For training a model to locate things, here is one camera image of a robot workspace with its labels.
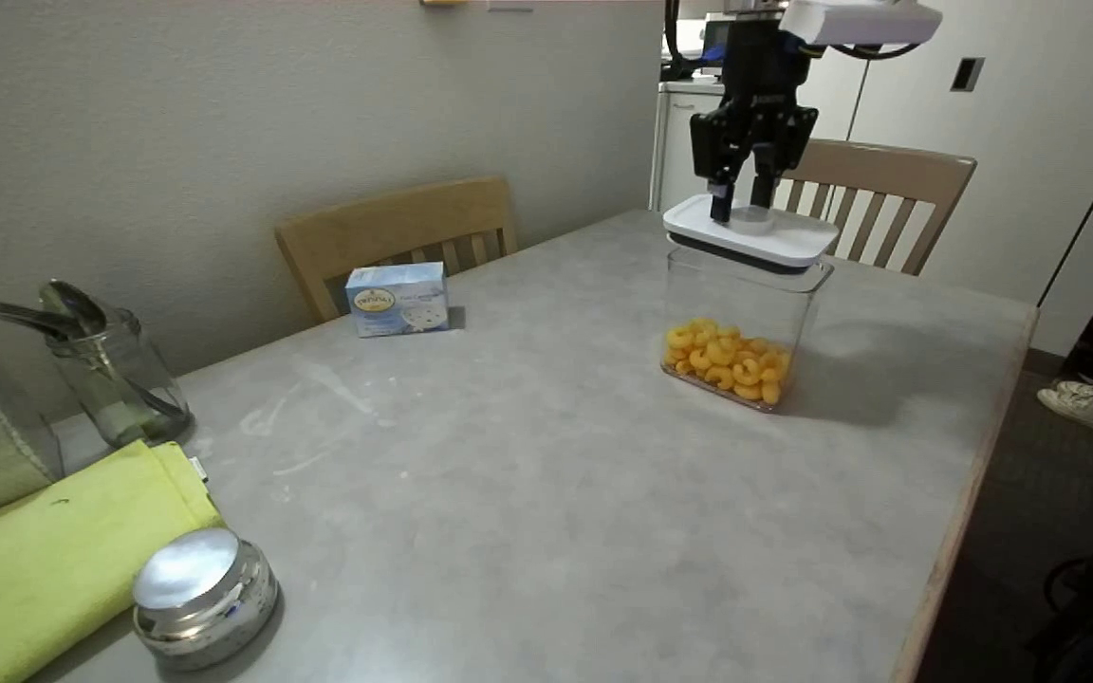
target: yellow-green towel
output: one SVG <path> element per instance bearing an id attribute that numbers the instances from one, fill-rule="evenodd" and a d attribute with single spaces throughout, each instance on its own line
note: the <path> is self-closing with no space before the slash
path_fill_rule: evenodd
<path id="1" fill-rule="evenodd" d="M 131 606 L 137 568 L 221 522 L 195 462 L 131 445 L 0 507 L 0 680 L 26 680 Z"/>

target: white table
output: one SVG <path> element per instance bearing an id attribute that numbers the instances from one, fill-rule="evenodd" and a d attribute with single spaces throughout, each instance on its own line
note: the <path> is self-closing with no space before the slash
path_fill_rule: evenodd
<path id="1" fill-rule="evenodd" d="M 913 680 L 1032 309 L 841 264 L 784 412 L 669 381 L 629 214 L 452 279 L 469 326 L 328 322 L 183 381 L 285 583 L 245 680 Z M 50 677 L 157 680 L 127 623 Z"/>

